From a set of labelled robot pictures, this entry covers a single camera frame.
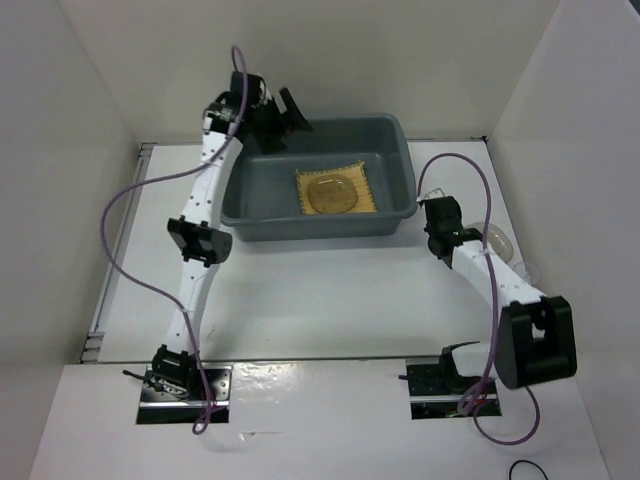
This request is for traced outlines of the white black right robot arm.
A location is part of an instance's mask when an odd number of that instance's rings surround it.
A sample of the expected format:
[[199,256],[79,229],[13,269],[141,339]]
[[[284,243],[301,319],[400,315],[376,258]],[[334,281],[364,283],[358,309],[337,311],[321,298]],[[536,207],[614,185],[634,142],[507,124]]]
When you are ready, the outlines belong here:
[[422,199],[419,205],[430,252],[497,310],[492,363],[503,385],[515,390],[573,377],[578,362],[569,302],[529,285],[483,242],[479,230],[464,227],[454,197]]

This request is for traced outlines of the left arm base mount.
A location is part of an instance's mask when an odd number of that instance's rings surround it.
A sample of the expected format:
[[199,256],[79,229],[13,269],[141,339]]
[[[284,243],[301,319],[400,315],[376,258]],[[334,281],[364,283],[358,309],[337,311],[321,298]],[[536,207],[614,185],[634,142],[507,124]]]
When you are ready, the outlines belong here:
[[[123,369],[122,374],[141,385],[136,423],[138,425],[193,424],[206,410],[206,393],[199,372],[193,388],[176,386],[153,375],[147,365],[143,373]],[[214,398],[212,424],[229,421],[232,366],[206,364],[205,374]]]

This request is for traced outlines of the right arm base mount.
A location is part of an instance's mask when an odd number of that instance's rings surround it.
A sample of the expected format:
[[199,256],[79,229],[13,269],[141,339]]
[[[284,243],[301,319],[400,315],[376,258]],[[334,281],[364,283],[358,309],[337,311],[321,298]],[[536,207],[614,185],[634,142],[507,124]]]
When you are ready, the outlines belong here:
[[405,372],[399,374],[398,379],[407,387],[412,420],[461,417],[458,403],[480,376],[461,374],[454,353],[474,344],[477,341],[453,344],[444,347],[437,356],[406,361]]

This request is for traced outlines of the yellow woven bamboo mat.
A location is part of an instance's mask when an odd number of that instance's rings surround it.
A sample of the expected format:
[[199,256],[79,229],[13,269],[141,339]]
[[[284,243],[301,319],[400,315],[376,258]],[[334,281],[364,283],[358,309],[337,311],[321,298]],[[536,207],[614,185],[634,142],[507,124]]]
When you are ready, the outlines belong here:
[[[306,201],[306,189],[310,181],[319,176],[327,174],[342,174],[348,177],[355,184],[358,193],[358,202],[356,206],[346,213],[340,214],[307,214],[305,212]],[[328,170],[318,171],[300,171],[295,172],[297,195],[299,199],[300,209],[303,215],[341,215],[341,214],[353,214],[353,213],[375,213],[377,211],[377,205],[372,194],[371,187],[365,172],[365,162],[362,160],[357,161],[354,164],[333,168]]]

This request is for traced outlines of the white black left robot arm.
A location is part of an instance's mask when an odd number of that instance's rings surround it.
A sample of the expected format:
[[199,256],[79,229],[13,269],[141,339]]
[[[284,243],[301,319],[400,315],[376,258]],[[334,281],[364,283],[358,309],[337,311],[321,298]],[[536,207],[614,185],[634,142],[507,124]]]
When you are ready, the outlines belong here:
[[152,359],[154,377],[176,399],[206,391],[197,363],[199,334],[211,284],[231,253],[232,236],[220,229],[222,204],[243,143],[252,139],[260,152],[274,153],[285,148],[286,135],[312,129],[289,90],[279,94],[284,110],[261,76],[234,72],[229,90],[203,113],[200,169],[182,212],[167,222],[183,261],[178,306]]

